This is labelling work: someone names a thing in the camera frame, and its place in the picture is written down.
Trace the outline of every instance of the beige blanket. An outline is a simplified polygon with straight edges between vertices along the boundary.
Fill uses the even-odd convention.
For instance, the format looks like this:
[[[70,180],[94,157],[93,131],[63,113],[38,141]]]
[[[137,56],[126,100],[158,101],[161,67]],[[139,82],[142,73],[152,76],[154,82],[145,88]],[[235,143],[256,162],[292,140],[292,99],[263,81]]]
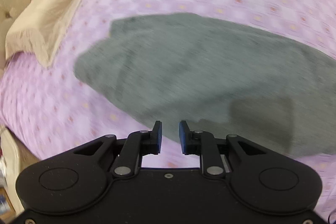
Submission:
[[[39,161],[8,129],[0,125],[0,146],[5,163],[6,192],[16,214],[24,211],[16,194],[15,182],[23,169]]]
[[[6,36],[6,60],[14,53],[33,52],[45,67],[53,62],[81,0],[32,0]]]

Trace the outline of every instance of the gray towel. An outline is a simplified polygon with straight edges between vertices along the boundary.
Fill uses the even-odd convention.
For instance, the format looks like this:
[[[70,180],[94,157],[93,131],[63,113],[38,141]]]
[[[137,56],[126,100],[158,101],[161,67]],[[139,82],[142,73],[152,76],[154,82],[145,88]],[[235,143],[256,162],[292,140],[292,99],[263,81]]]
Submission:
[[[185,119],[290,156],[336,153],[336,61],[269,32],[194,14],[117,20],[74,72],[175,141]]]

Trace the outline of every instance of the purple bedspread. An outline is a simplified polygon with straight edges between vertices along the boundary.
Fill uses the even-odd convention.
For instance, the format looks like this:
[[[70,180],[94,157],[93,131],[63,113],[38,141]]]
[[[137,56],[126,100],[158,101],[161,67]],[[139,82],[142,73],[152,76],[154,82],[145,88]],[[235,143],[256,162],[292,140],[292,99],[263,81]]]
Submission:
[[[52,67],[41,67],[32,54],[19,53],[11,60],[0,83],[0,122],[41,159],[105,134],[122,138],[145,129],[78,81],[73,64],[80,53],[108,35],[112,20],[172,12],[261,28],[336,58],[336,0],[82,0]],[[324,193],[329,196],[322,197],[317,206],[325,218],[336,207],[336,159],[328,157],[328,163],[321,156],[308,159],[320,175],[326,176]],[[199,161],[182,156],[179,144],[164,138],[162,154],[146,156],[143,164],[187,167],[197,166]]]

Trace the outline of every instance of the screw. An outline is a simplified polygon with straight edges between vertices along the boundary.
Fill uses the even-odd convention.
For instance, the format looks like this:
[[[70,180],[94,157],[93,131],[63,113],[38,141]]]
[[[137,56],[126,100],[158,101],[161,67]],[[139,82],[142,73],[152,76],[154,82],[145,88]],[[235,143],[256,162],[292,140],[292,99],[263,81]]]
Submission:
[[[36,224],[36,223],[35,223],[34,220],[28,218],[28,219],[26,219],[25,224]]]
[[[171,179],[174,175],[173,174],[170,174],[170,173],[167,173],[165,174],[165,178],[166,179]]]
[[[128,175],[129,173],[131,173],[131,169],[128,168],[127,166],[119,166],[115,168],[114,172],[117,175],[124,176],[124,175]]]
[[[207,168],[207,173],[210,175],[220,175],[224,172],[223,168],[219,166],[210,166]]]

